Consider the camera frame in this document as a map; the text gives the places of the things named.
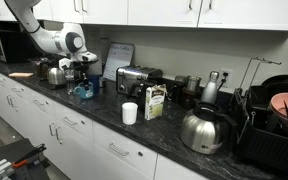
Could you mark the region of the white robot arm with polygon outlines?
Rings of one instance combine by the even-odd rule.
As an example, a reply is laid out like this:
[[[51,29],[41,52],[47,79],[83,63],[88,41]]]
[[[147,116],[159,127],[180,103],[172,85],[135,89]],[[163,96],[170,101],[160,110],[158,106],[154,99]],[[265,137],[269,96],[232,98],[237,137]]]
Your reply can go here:
[[[96,54],[87,50],[82,27],[78,23],[65,22],[61,30],[47,30],[41,26],[31,8],[41,0],[4,0],[15,19],[31,37],[35,47],[44,53],[67,55],[59,61],[59,68],[67,71],[74,67],[74,62],[94,64]]]

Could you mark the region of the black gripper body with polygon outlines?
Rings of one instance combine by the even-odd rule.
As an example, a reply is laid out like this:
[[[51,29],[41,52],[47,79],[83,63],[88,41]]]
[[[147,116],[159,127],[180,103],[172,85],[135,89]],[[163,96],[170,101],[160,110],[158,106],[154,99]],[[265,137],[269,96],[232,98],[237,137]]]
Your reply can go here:
[[[75,70],[75,77],[78,80],[83,79],[89,67],[95,63],[97,63],[97,60],[90,62],[73,62],[72,65],[73,69]]]

